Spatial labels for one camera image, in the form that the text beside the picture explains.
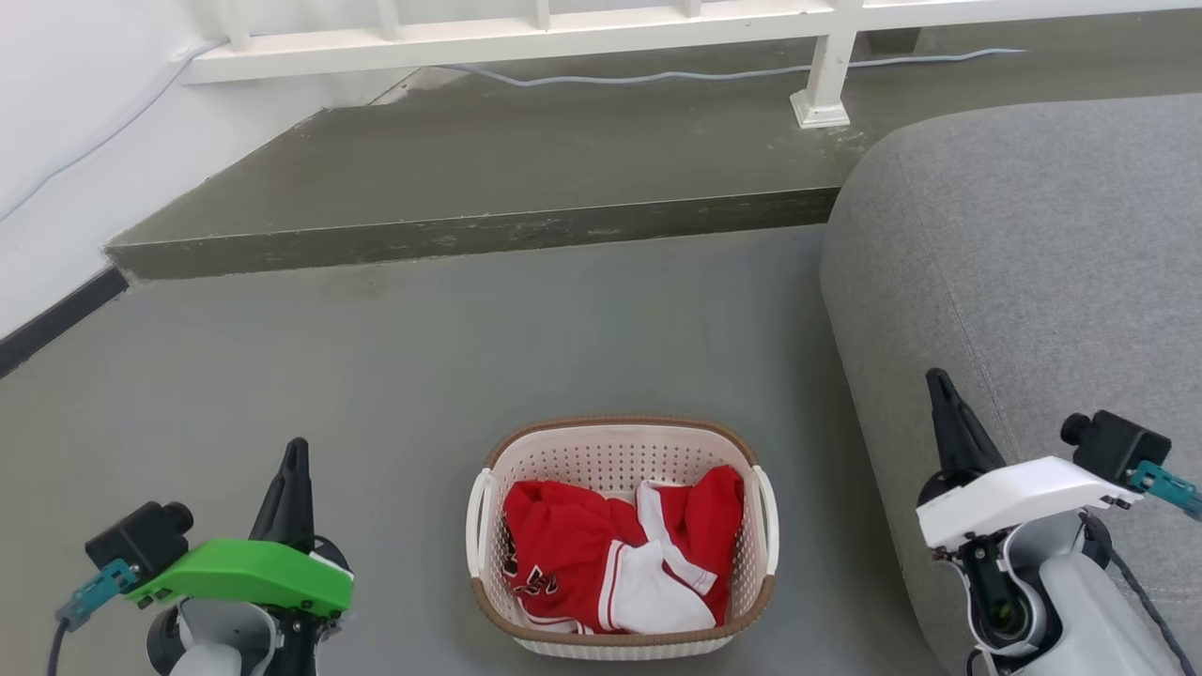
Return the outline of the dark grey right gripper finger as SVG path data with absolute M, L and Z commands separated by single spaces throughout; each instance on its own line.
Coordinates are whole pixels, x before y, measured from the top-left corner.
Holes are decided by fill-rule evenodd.
M 945 372 L 945 474 L 978 476 L 1008 466 L 987 433 L 978 416 L 966 404 Z
M 939 469 L 945 469 L 945 407 L 946 395 L 944 389 L 944 376 L 946 373 L 941 368 L 932 368 L 926 373 L 926 383 L 932 401 L 932 429 L 934 429 L 935 447 L 938 452 Z

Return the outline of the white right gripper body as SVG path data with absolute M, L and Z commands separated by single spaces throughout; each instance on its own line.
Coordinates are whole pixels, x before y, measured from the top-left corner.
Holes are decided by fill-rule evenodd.
M 1133 490 L 1108 484 L 1066 459 L 1043 457 L 987 472 L 920 505 L 916 514 L 927 548 L 959 548 L 974 536 L 1035 518 L 1142 499 Z

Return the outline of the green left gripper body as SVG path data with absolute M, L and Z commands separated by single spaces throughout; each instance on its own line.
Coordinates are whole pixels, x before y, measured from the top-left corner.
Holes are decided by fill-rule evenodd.
M 303 610 L 319 619 L 352 605 L 355 577 L 347 570 L 278 542 L 213 539 L 190 548 L 159 576 L 126 591 L 133 603 L 197 599 L 240 601 Z

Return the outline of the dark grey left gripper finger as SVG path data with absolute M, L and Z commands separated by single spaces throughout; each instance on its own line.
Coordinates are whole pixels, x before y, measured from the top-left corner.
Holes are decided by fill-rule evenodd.
M 300 552 L 315 547 L 313 475 L 310 475 L 309 441 L 300 439 Z
M 287 441 L 248 539 L 291 547 L 304 542 L 304 438 Z

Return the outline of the cream perforated laundry basket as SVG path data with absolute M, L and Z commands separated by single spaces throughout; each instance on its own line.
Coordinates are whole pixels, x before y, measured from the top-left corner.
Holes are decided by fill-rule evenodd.
M 644 481 L 696 484 L 720 466 L 738 472 L 746 490 L 722 625 L 657 635 L 583 635 L 540 630 L 526 619 L 501 573 L 502 505 L 514 484 L 559 481 L 630 502 Z M 662 660 L 721 650 L 763 615 L 776 587 L 779 551 L 776 492 L 756 453 L 718 423 L 684 419 L 532 423 L 506 438 L 484 461 L 465 518 L 465 557 L 486 618 L 524 650 L 593 662 Z

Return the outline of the grey fabric sofa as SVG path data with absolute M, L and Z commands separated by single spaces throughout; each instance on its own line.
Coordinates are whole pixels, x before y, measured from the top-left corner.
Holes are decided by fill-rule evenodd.
M 962 582 L 916 515 L 948 372 L 1011 466 L 1103 409 L 1202 490 L 1202 93 L 1014 103 L 871 147 L 825 229 L 825 308 L 920 631 L 964 676 Z

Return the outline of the red and white jersey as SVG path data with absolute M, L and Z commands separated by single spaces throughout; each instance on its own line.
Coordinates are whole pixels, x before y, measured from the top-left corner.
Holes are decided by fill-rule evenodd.
M 633 499 L 519 481 L 502 505 L 502 581 L 535 628 L 657 635 L 722 625 L 746 490 L 720 466 Z

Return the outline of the black baseboard strip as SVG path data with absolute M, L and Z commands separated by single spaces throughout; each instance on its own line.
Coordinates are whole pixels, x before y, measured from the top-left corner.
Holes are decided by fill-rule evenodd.
M 18 330 L 0 339 L 0 379 L 8 376 L 20 364 L 60 336 L 73 330 L 94 312 L 99 312 L 117 296 L 129 290 L 129 281 L 117 267 L 107 267 L 85 285 L 76 287 L 47 312 L 26 321 Z

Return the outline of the raised concrete step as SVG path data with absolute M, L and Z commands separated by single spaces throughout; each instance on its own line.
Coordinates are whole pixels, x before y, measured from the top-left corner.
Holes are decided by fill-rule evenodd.
M 871 142 L 1000 103 L 1202 91 L 1202 35 L 930 32 L 853 57 L 846 128 L 804 130 L 813 45 L 428 71 L 328 109 L 117 236 L 130 281 L 365 265 L 822 223 Z

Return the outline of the white metal railing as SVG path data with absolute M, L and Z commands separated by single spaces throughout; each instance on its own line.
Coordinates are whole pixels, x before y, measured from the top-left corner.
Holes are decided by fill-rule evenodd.
M 1202 0 L 656 0 L 647 8 L 558 13 L 528 0 L 518 16 L 404 24 L 374 0 L 373 26 L 252 35 L 243 1 L 212 0 L 224 45 L 189 60 L 195 85 L 426 69 L 603 53 L 817 38 L 810 81 L 791 102 L 801 128 L 844 128 L 853 41 L 881 30 L 1202 8 Z

